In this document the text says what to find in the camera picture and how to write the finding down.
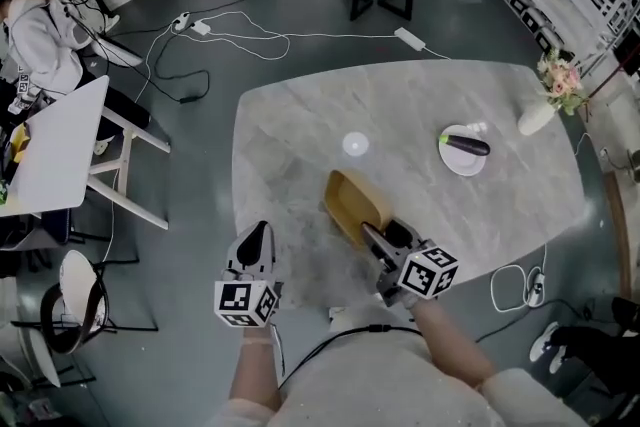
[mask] white sleeve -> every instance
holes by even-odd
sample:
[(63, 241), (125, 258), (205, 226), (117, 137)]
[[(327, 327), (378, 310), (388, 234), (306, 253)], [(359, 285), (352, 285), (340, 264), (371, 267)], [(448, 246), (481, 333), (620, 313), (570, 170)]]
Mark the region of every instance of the white sleeve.
[(26, 18), (12, 28), (15, 51), (31, 70), (32, 80), (46, 87), (58, 68), (58, 46), (39, 20)]
[(207, 427), (264, 427), (275, 413), (245, 399), (230, 399), (207, 423)]
[(82, 76), (77, 58), (73, 59), (70, 49), (58, 46), (42, 21), (25, 17), (11, 33), (14, 51), (31, 70), (30, 79), (35, 86), (56, 99), (76, 88)]
[(507, 427), (587, 427), (582, 418), (519, 368), (487, 379), (480, 393)]

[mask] flower bouquet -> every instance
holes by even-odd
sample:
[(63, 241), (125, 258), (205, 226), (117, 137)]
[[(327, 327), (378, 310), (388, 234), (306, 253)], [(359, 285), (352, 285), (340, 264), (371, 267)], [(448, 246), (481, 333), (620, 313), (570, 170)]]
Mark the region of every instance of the flower bouquet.
[(538, 62), (538, 72), (541, 81), (549, 91), (549, 104), (556, 110), (564, 111), (573, 116), (576, 109), (587, 102), (587, 98), (580, 93), (582, 84), (580, 75), (575, 67), (565, 59), (560, 58), (558, 49), (553, 48), (547, 55), (543, 55)]

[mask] white vase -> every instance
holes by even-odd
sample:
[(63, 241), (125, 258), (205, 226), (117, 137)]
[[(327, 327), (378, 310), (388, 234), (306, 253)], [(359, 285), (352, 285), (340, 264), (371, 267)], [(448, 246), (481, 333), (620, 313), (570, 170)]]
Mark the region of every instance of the white vase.
[(522, 135), (531, 135), (553, 119), (556, 108), (546, 100), (530, 104), (518, 120), (518, 130)]

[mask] eggplant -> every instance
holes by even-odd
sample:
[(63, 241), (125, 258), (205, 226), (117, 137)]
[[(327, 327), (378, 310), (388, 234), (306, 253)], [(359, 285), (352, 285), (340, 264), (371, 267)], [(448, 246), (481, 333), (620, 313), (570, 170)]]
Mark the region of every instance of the eggplant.
[(461, 135), (442, 134), (440, 136), (440, 142), (480, 157), (486, 157), (491, 153), (491, 147), (484, 141), (472, 139), (470, 137), (463, 137)]

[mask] gray concrete floor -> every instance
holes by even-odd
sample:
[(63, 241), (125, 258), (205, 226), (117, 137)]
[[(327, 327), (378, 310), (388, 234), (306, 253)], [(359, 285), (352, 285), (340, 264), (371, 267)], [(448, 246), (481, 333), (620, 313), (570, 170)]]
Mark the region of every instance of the gray concrete floor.
[[(177, 13), (207, 9), (233, 0), (134, 0), (119, 13), (116, 32), (157, 27)], [(356, 22), (348, 19), (350, 0), (250, 0), (241, 9), (267, 29), (281, 32), (334, 34), (391, 34), (404, 25), (430, 48), (455, 59), (479, 59), (534, 66), (540, 50), (527, 29), (502, 0), (415, 0), (414, 17), (405, 22), (373, 7)], [(239, 30), (239, 23), (216, 27)], [(157, 33), (125, 36), (121, 41), (145, 54)], [(251, 48), (277, 55), (278, 43), (249, 43)], [(166, 155), (140, 140), (133, 143), (129, 179), (132, 199), (166, 215), (170, 230), (162, 231), (116, 207), (115, 240), (110, 258), (127, 259), (137, 253), (138, 266), (112, 268), (106, 275), (112, 317), (126, 325), (148, 325), (155, 318), (157, 334), (101, 334), (76, 354), (89, 366), (97, 382), (89, 388), (66, 388), (51, 393), (57, 407), (86, 425), (105, 424), (98, 406), (113, 426), (203, 425), (226, 398), (238, 352), (239, 332), (225, 328), (213, 313), (213, 284), (219, 276), (228, 245), (235, 238), (231, 200), (231, 144), (236, 106), (242, 93), (283, 79), (368, 63), (431, 58), (395, 40), (296, 40), (289, 55), (262, 61), (224, 43), (171, 42), (161, 63), (166, 74), (200, 68), (211, 73), (211, 92), (200, 102), (177, 105), (151, 86), (141, 103), (153, 114), (154, 130), (171, 139)], [(112, 84), (131, 97), (143, 79), (131, 70), (112, 69)], [(174, 82), (159, 81), (173, 94), (185, 96), (203, 88), (201, 76)], [(565, 120), (574, 146), (583, 132), (578, 117)], [(547, 299), (563, 298), (581, 309), (590, 297), (614, 293), (618, 283), (612, 223), (604, 197), (597, 157), (588, 141), (578, 156), (589, 208), (574, 228), (549, 243)], [(75, 213), (85, 230), (109, 233), (110, 206), (89, 192)], [(98, 261), (106, 244), (79, 248)], [(64, 251), (54, 255), (59, 263)], [(530, 268), (539, 264), (542, 248), (525, 257)], [(520, 297), (518, 277), (497, 280), (500, 298)], [(56, 272), (19, 276), (22, 306), (27, 318), (37, 318), (43, 290)], [(479, 337), (521, 315), (495, 312), (484, 276), (456, 287), (442, 302), (470, 336)], [(598, 315), (608, 315), (606, 301), (598, 301)], [(552, 319), (574, 322), (562, 305), (532, 311), (518, 324), (482, 343), (500, 368), (522, 366), (559, 396), (573, 392), (587, 374), (579, 362), (568, 362), (556, 375), (548, 374), (549, 359), (531, 366), (532, 341)], [(289, 367), (326, 333), (326, 312), (282, 311), (277, 322), (284, 338)], [(69, 359), (58, 358), (59, 367)], [(569, 403), (584, 415), (594, 401)]]

